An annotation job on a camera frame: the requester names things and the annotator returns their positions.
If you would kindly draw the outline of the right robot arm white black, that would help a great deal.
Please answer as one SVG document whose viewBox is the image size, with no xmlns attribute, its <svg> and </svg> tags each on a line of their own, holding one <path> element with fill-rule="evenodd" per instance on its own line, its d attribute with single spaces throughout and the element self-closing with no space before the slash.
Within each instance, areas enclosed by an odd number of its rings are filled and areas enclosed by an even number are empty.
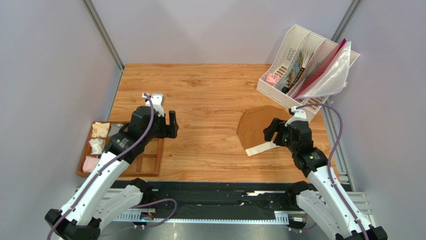
<svg viewBox="0 0 426 240">
<path fill-rule="evenodd" d="M 264 139 L 286 147 L 295 166 L 319 192 L 319 196 L 304 181 L 288 189 L 290 202 L 304 210 L 331 240 L 386 240 L 383 227 L 374 226 L 356 207 L 331 166 L 332 156 L 326 156 L 314 146 L 312 130 L 302 106 L 289 108 L 291 118 L 274 118 L 264 129 Z"/>
</svg>

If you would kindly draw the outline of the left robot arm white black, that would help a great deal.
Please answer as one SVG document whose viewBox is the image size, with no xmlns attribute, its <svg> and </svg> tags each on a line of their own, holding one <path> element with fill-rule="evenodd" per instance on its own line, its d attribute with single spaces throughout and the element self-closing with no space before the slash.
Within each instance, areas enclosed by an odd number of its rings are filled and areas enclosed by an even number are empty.
<svg viewBox="0 0 426 240">
<path fill-rule="evenodd" d="M 126 210 L 150 206 L 146 201 L 152 187 L 144 180 L 132 180 L 120 193 L 102 203 L 102 199 L 118 177 L 145 151 L 153 139 L 175 139 L 179 125 L 176 113 L 168 113 L 161 93 L 144 93 L 145 104 L 132 113 L 101 154 L 94 170 L 79 190 L 59 209 L 50 209 L 45 221 L 50 226 L 47 239 L 53 234 L 63 240 L 97 240 L 104 228 Z"/>
</svg>

